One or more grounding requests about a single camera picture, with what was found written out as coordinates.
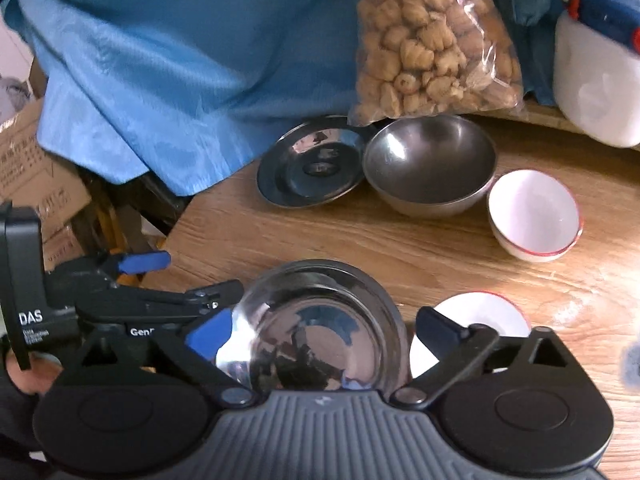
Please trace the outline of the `person's left hand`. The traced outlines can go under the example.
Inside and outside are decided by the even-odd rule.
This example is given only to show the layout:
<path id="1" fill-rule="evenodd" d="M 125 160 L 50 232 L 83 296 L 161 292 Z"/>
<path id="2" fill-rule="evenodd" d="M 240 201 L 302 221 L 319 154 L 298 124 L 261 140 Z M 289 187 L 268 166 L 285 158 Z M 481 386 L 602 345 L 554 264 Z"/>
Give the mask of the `person's left hand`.
<path id="1" fill-rule="evenodd" d="M 22 370 L 15 354 L 9 351 L 6 354 L 6 372 L 14 386 L 22 393 L 28 396 L 45 394 L 60 376 L 63 367 L 35 354 L 31 354 L 29 359 L 30 369 Z"/>

